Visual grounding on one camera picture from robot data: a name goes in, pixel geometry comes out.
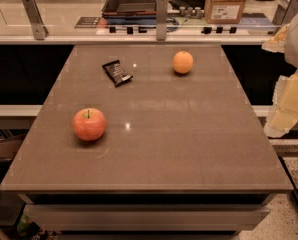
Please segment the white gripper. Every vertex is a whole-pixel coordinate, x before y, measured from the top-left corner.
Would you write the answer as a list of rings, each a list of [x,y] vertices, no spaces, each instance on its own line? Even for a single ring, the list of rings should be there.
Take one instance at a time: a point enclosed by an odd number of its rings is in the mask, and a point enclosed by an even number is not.
[[[272,53],[285,52],[285,60],[298,68],[298,13],[290,25],[284,25],[264,42],[262,49]],[[298,69],[290,77],[278,78],[272,101],[264,133],[271,138],[280,138],[298,123]]]

